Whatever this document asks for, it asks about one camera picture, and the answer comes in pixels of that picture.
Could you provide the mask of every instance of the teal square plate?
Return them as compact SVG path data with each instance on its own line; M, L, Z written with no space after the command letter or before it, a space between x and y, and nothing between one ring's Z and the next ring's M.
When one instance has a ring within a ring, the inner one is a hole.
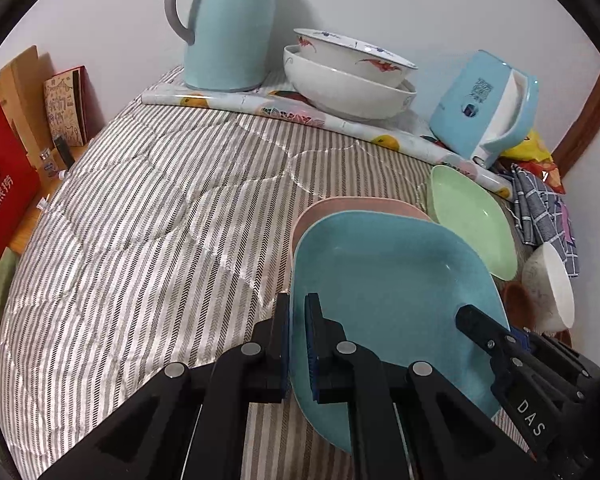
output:
M456 312L473 304L509 329L498 291L477 253L441 225L369 211L327 216L302 236L291 288L290 376L315 430L349 451L345 404L317 404L309 383L304 297L320 295L324 317L383 361L427 361L487 416L499 408L490 391L489 358L462 334Z

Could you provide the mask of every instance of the red bag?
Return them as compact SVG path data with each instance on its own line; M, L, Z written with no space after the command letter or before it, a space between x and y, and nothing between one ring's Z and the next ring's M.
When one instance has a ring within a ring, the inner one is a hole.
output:
M39 189L40 176L0 106L0 257Z

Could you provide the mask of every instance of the gray pitcher handle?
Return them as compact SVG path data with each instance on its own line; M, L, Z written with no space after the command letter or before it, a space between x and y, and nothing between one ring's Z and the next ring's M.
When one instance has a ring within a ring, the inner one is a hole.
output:
M196 42L196 35L193 30L185 27L180 21L176 0L164 0L164 13L167 15L167 21L175 33L188 44L193 45Z

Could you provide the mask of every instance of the wall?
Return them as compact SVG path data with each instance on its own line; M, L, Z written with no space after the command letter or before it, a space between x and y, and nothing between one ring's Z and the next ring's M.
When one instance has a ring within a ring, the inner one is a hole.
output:
M182 0L181 15L187 4ZM537 76L536 120L555 147L595 83L600 56L555 0L278 0L272 65L293 27L321 27L375 42L420 66L414 108L426 118L475 50ZM104 118L172 66L183 44L162 0L40 0L0 48L0 67L31 44L56 70L84 64Z
M574 345L600 365L600 131L564 185L581 270L573 281Z

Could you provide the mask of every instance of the gray plaid cloth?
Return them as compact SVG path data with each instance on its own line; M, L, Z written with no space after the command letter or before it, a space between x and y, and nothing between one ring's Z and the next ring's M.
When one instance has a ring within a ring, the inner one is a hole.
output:
M578 250L561 195L517 164L511 165L509 179L515 198L511 213L522 243L538 247L549 242L560 254L569 277L577 277L580 274Z

